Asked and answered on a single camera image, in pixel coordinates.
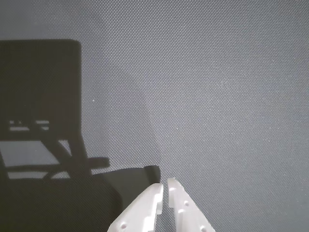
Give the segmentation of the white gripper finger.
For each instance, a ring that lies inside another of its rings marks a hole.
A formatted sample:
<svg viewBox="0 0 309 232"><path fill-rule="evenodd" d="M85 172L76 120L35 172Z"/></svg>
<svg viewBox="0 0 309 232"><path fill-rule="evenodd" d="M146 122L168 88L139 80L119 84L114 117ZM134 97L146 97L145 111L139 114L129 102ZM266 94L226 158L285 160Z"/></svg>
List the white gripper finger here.
<svg viewBox="0 0 309 232"><path fill-rule="evenodd" d="M178 232L215 232L190 195L175 178L168 178L169 207Z"/></svg>
<svg viewBox="0 0 309 232"><path fill-rule="evenodd" d="M156 217L162 214L163 191L161 183L150 185L110 224L108 232L154 232Z"/></svg>

